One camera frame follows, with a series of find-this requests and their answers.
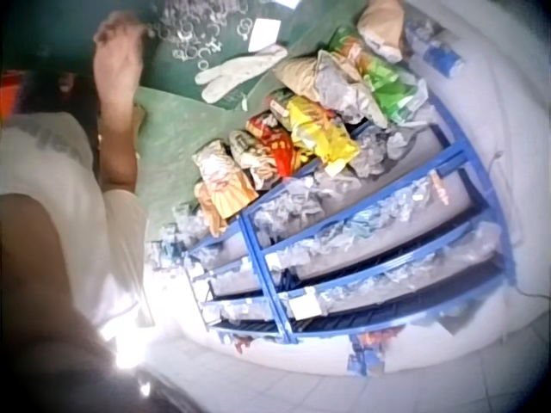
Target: packaged food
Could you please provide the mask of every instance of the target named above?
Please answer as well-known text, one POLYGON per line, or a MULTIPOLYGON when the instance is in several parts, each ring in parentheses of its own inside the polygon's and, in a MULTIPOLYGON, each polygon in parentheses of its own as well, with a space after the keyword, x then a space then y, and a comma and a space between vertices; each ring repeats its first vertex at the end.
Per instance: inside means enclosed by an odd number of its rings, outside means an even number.
POLYGON ((302 143, 324 162, 325 171, 335 176, 359 150, 343 122, 320 105, 295 96, 288 103, 293 141, 302 143))
POLYGON ((230 218, 258 197, 245 173, 226 154, 219 139, 200 149, 193 160, 222 218, 230 218))
POLYGON ((398 63, 402 59, 404 17, 402 0, 369 0, 369 7, 358 22, 358 32, 375 53, 390 63, 398 63))
POLYGON ((355 125, 367 118, 379 127, 388 126, 371 90, 348 59, 320 50, 315 86, 321 106, 336 111, 346 123, 355 125))
POLYGON ((370 53, 353 28, 338 29, 330 49, 356 64, 364 80, 371 85, 382 113, 398 125, 407 122, 427 101, 429 93, 425 80, 370 53))
POLYGON ((230 133, 230 150, 242 170, 249 170, 257 191, 266 191, 279 179, 276 161, 269 149, 248 132, 230 133))
POLYGON ((246 129, 269 148, 280 176, 287 177, 294 173, 297 154, 293 141, 273 114, 266 112, 249 119, 246 129))
POLYGON ((195 198, 199 201, 208 229, 213 237, 219 237, 227 229, 227 222, 220 216, 214 206, 205 182, 196 183, 194 189, 195 198))
POLYGON ((295 58, 281 62, 274 69, 274 74, 296 95, 319 102, 319 94, 314 86, 317 67, 318 59, 315 57, 295 58))
POLYGON ((291 120, 287 105, 294 96, 290 89, 279 89, 268 96, 269 111, 289 132, 291 132, 291 120))

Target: shelf rack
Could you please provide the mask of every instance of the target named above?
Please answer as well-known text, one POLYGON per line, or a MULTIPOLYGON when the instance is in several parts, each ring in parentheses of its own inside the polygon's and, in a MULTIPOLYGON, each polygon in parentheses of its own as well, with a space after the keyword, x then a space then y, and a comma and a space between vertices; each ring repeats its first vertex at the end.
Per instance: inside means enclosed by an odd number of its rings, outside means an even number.
MULTIPOLYGON (((271 337, 282 343, 297 343, 299 340, 309 337, 326 338, 359 334, 365 331, 404 325, 423 317, 437 315, 441 311, 452 309, 457 305, 490 293, 497 286, 503 284, 505 280, 511 284, 515 282, 515 265, 509 232, 490 177, 467 136, 440 99, 430 93, 430 103, 436 108, 443 124, 451 132, 451 136, 446 136, 438 125, 432 127, 434 134, 442 141, 444 149, 428 162, 386 185, 374 194, 358 201, 355 205, 335 213, 291 237, 263 247, 257 238, 251 217, 264 202, 272 200, 285 189, 285 185, 280 183, 243 210, 220 238, 207 237, 192 249, 193 252, 241 233, 261 291, 234 294, 231 297, 215 297, 210 302, 198 303, 198 305, 200 307, 239 305, 265 302, 267 299, 273 315, 273 321, 268 322, 242 320, 234 324, 228 320, 222 320, 218 323, 206 324, 209 329, 217 331, 221 340, 224 339, 225 335, 237 335, 271 337), (468 175, 463 169, 466 166, 473 173, 468 175), (427 176, 432 170, 435 170, 441 178, 455 172, 459 173, 469 197, 474 202, 474 206, 444 225, 440 225, 423 236, 416 237, 411 242, 373 259, 356 263, 338 271, 332 271, 329 274, 322 274, 309 280, 295 282, 293 288, 285 291, 281 291, 281 286, 275 285, 266 260, 268 255, 300 240, 314 236, 329 225, 354 216, 396 191, 407 187, 414 181, 427 176), (458 274, 440 280, 416 293, 402 295, 380 305, 368 305, 359 309, 330 313, 327 316, 312 317, 299 321, 288 316, 286 307, 283 304, 284 299, 295 299, 313 291, 320 293, 329 288, 366 280, 368 277, 383 274, 409 262, 423 259, 467 235, 482 220, 492 221, 502 229, 500 252, 486 262, 462 270, 458 274)), ((312 161, 302 168, 295 177, 307 176, 319 165, 319 161, 312 161)), ((217 274, 222 274, 238 267, 243 260, 244 258, 239 258, 215 270, 208 271, 204 275, 194 277, 192 281, 207 280, 217 274)))

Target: floor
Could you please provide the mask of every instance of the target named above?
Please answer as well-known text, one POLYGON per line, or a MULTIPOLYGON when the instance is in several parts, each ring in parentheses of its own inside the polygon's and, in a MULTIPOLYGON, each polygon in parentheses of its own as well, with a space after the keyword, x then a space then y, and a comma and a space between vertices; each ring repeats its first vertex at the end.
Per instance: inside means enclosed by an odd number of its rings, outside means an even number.
POLYGON ((505 413, 549 367, 549 323, 546 313, 479 352, 380 378, 289 373, 183 339, 152 345, 147 365, 212 413, 505 413))

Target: shelf post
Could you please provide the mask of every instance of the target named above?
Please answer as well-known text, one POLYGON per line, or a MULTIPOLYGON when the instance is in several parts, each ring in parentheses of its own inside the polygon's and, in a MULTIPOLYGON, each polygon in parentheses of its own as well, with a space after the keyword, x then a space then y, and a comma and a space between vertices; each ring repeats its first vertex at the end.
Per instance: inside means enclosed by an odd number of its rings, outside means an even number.
POLYGON ((260 243, 258 242, 257 233, 252 225, 251 219, 246 213, 241 213, 238 216, 239 227, 243 233, 245 244, 249 250, 249 256, 251 257, 252 267, 257 275, 258 282, 262 287, 264 296, 269 301, 270 309, 274 314, 275 324, 280 334, 283 336, 285 342, 290 344, 298 343, 298 340, 294 337, 291 329, 291 323, 287 317, 287 312, 283 308, 282 302, 277 295, 274 279, 268 268, 266 258, 262 253, 260 243))

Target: red snack bag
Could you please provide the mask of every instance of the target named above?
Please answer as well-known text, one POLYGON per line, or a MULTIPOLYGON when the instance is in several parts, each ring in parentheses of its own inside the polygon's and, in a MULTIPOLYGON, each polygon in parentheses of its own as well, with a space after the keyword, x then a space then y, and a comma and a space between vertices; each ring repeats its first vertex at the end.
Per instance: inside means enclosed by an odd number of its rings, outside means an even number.
POLYGON ((294 172, 293 140, 288 132, 277 123, 270 112, 251 118, 246 125, 247 131, 265 144, 271 151, 277 165, 277 172, 282 177, 291 176, 294 172))

